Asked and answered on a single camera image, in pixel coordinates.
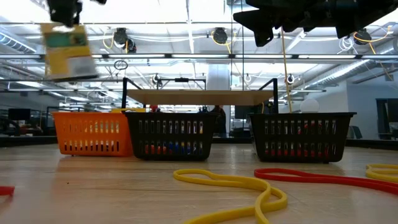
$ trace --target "black basket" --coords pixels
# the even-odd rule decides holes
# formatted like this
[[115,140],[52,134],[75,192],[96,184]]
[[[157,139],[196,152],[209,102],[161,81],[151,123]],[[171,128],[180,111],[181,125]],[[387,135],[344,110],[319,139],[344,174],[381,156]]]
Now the black basket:
[[252,142],[264,162],[338,162],[354,114],[250,114]]
[[214,113],[125,112],[139,159],[202,161],[209,157]]

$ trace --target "wooden floor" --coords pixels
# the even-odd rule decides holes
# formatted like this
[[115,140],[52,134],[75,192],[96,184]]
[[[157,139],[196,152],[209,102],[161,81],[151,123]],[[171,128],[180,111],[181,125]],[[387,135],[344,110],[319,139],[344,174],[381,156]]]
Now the wooden floor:
[[[261,167],[364,177],[369,163],[398,164],[397,151],[346,148],[335,164],[261,163],[251,145],[215,144],[206,162],[147,162],[135,158],[70,157],[56,145],[0,149],[0,223],[182,223],[189,218],[254,205],[259,192],[189,184],[177,169],[207,169],[252,177]],[[397,223],[398,197],[344,185],[270,181],[288,195],[286,209],[267,213],[271,223]],[[228,223],[255,223],[253,217]]]

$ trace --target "plastic basket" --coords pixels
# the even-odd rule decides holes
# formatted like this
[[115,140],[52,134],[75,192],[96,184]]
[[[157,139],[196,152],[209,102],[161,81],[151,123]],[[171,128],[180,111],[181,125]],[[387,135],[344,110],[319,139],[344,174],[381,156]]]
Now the plastic basket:
[[202,161],[209,157],[217,114],[125,112],[139,159]]
[[261,161],[338,162],[355,113],[250,114]]
[[122,113],[53,113],[61,154],[131,156],[127,119]]

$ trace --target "orange basket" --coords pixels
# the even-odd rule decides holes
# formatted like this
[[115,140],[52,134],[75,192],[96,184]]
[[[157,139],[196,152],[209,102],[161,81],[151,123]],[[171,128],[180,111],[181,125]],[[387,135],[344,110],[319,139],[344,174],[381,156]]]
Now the orange basket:
[[61,154],[132,156],[127,118],[122,113],[54,112]]

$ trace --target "shelf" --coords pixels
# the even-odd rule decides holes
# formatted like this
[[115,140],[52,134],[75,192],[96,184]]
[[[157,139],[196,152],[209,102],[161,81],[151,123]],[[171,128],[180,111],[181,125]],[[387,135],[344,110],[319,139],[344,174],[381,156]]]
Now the shelf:
[[127,95],[145,105],[258,105],[273,91],[228,90],[128,90]]

